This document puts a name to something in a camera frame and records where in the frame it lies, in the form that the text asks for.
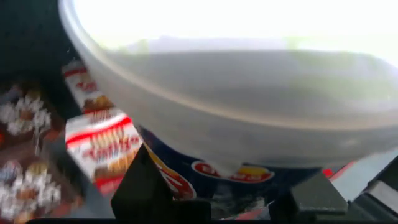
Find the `blue packaging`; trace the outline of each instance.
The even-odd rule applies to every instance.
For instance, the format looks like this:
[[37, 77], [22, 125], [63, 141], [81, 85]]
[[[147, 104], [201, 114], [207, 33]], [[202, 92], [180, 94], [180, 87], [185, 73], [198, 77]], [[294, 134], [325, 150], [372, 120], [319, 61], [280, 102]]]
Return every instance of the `blue packaging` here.
[[138, 131], [174, 197], [209, 201], [213, 218], [239, 214], [258, 200], [271, 202], [320, 170], [246, 163], [235, 175], [224, 178], [205, 161], [173, 150], [145, 128]]

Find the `black plastic holder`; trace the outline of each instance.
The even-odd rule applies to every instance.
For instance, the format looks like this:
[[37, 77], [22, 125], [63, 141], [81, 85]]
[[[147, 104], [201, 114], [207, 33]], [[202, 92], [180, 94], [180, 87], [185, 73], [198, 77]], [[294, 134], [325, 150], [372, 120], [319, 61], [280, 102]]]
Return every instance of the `black plastic holder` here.
[[[390, 172], [396, 164], [389, 165]], [[269, 220], [260, 223], [318, 223], [324, 221], [391, 221], [397, 220], [392, 209], [379, 201], [372, 192], [372, 181], [367, 189], [353, 202], [347, 203], [333, 184], [320, 172], [289, 193], [270, 203]], [[206, 201], [173, 200], [172, 194], [150, 159], [141, 147], [131, 164], [111, 205], [116, 219], [132, 222], [162, 223], [209, 223], [210, 204]]]

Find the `product box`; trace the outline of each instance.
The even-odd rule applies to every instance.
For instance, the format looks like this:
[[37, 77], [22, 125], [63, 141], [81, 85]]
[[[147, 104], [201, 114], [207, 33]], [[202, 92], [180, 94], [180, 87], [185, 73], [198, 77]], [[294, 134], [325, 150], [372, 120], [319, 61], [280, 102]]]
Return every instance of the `product box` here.
[[69, 119], [65, 132], [67, 152], [102, 194], [119, 187], [142, 144], [130, 117], [117, 108]]
[[81, 204], [68, 180], [29, 142], [0, 151], [0, 223], [62, 217]]
[[84, 114], [112, 108], [114, 105], [97, 89], [96, 83], [79, 61], [72, 61], [62, 68], [65, 82]]
[[60, 217], [82, 204], [68, 180], [42, 157], [41, 142], [54, 141], [64, 129], [37, 82], [1, 82], [0, 223]]

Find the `candy box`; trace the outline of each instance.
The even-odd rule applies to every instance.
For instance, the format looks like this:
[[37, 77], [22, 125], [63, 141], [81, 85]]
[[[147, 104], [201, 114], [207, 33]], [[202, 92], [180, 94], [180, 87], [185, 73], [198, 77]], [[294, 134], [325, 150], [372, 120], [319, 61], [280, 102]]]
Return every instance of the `candy box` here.
[[65, 122], [49, 103], [37, 82], [23, 80], [0, 84], [0, 150], [40, 138], [53, 139]]
[[103, 95], [84, 65], [70, 62], [62, 68], [65, 82], [83, 113], [112, 108], [114, 105]]
[[30, 142], [0, 150], [0, 223], [61, 217], [81, 203], [68, 181], [35, 153]]
[[69, 119], [67, 152], [102, 194], [113, 193], [142, 140], [131, 119], [117, 108]]

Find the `translucent plastic container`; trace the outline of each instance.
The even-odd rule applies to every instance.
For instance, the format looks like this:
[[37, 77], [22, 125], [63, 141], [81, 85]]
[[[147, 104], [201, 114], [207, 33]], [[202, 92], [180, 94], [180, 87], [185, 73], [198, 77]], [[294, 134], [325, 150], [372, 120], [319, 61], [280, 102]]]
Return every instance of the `translucent plastic container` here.
[[395, 7], [356, 3], [63, 0], [60, 15], [116, 106], [228, 176], [398, 144]]

